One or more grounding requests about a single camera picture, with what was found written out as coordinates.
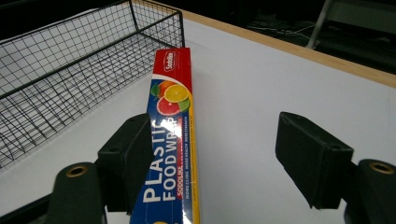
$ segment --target black wire basket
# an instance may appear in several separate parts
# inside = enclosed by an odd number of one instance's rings
[[[182,14],[147,1],[91,10],[0,47],[0,170],[185,46]]]

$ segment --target lemon slice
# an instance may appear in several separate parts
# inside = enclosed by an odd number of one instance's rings
[[[166,89],[163,97],[170,103],[178,103],[189,97],[189,91],[184,86],[176,84]]]

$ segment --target screw hole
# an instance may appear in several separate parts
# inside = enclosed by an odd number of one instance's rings
[[[67,177],[77,177],[77,176],[81,176],[84,175],[85,173],[87,173],[88,168],[86,166],[75,166],[70,168],[67,173],[66,176]]]
[[[370,167],[384,175],[393,175],[395,173],[394,169],[385,163],[382,162],[372,162],[370,163]]]

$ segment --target box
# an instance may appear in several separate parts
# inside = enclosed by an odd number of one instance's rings
[[[200,223],[190,49],[157,50],[148,113],[155,159],[131,224]]]

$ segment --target white table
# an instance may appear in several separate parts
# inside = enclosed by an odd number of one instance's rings
[[[192,57],[202,223],[344,223],[344,203],[339,210],[309,209],[277,161],[278,115],[288,111],[313,120],[356,149],[354,162],[395,164],[396,89],[184,22]],[[0,174],[0,216],[49,194],[65,166],[94,161],[126,119],[145,112],[149,82],[150,75],[141,78]],[[108,221],[128,223],[129,217],[108,214]]]

